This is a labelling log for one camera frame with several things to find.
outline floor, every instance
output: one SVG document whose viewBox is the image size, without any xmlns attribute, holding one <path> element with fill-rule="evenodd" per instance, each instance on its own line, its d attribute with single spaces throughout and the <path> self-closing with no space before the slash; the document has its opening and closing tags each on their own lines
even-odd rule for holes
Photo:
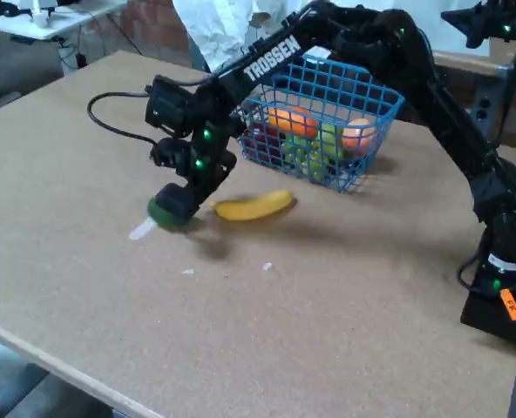
<svg viewBox="0 0 516 418">
<path fill-rule="evenodd" d="M 88 62 L 119 49 L 135 52 L 119 34 L 107 32 L 101 37 L 96 30 L 85 28 L 81 34 L 80 50 Z M 188 53 L 171 51 L 150 44 L 137 44 L 149 57 L 190 66 Z M 0 33 L 0 97 L 13 91 L 22 95 L 62 77 L 56 45 L 35 42 L 32 45 L 11 42 L 8 35 Z M 0 394 L 9 381 L 16 377 L 19 368 L 0 368 Z M 108 417 L 108 411 L 99 411 L 98 403 L 58 377 L 49 375 L 18 406 L 8 418 L 84 418 Z"/>
</svg>

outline orange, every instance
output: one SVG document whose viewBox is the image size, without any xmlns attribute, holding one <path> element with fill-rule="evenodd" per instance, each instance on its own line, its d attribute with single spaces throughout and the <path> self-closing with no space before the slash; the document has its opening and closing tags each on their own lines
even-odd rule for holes
<svg viewBox="0 0 516 418">
<path fill-rule="evenodd" d="M 372 122 L 361 118 L 352 120 L 349 125 L 343 130 L 342 145 L 348 148 L 348 151 L 358 148 L 357 151 L 360 153 L 367 152 L 376 137 L 376 129 L 374 127 L 362 128 L 361 126 L 372 125 Z"/>
<path fill-rule="evenodd" d="M 318 133 L 318 121 L 299 114 L 309 115 L 310 112 L 297 106 L 288 106 L 288 109 L 289 111 L 270 107 L 268 109 L 268 123 L 277 126 L 281 131 L 289 131 L 302 137 L 315 138 Z"/>
</svg>

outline white label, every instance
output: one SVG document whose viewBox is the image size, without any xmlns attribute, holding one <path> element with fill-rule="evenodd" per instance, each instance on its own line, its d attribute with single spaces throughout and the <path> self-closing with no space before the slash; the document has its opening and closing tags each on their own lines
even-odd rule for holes
<svg viewBox="0 0 516 418">
<path fill-rule="evenodd" d="M 502 270 L 507 270 L 508 272 L 516 272 L 516 265 L 514 263 L 508 263 L 507 261 L 503 261 L 494 254 L 489 254 L 488 260 L 493 266 L 501 268 Z"/>
<path fill-rule="evenodd" d="M 287 39 L 282 40 L 277 46 L 259 57 L 251 65 L 243 71 L 250 78 L 255 81 L 264 74 L 268 73 L 276 65 L 281 64 L 286 58 L 291 57 L 294 52 L 301 50 L 301 45 L 297 42 L 293 35 Z"/>
</svg>

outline table edge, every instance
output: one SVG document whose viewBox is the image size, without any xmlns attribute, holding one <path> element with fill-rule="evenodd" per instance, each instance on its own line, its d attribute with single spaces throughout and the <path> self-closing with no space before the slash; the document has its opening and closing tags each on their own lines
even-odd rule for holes
<svg viewBox="0 0 516 418">
<path fill-rule="evenodd" d="M 104 383 L 83 374 L 76 368 L 36 348 L 18 336 L 0 328 L 0 344 L 23 355 L 48 372 L 79 388 L 94 398 L 116 408 L 119 412 L 134 417 L 163 418 L 142 404 L 106 386 Z"/>
</svg>

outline orange label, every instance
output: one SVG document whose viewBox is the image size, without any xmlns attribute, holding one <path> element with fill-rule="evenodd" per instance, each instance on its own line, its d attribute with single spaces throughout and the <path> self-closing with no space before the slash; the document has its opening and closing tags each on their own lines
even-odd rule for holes
<svg viewBox="0 0 516 418">
<path fill-rule="evenodd" d="M 510 318 L 512 320 L 516 320 L 516 300 L 513 298 L 510 289 L 502 289 L 500 291 L 500 298 L 504 302 L 504 305 L 510 314 Z"/>
</svg>

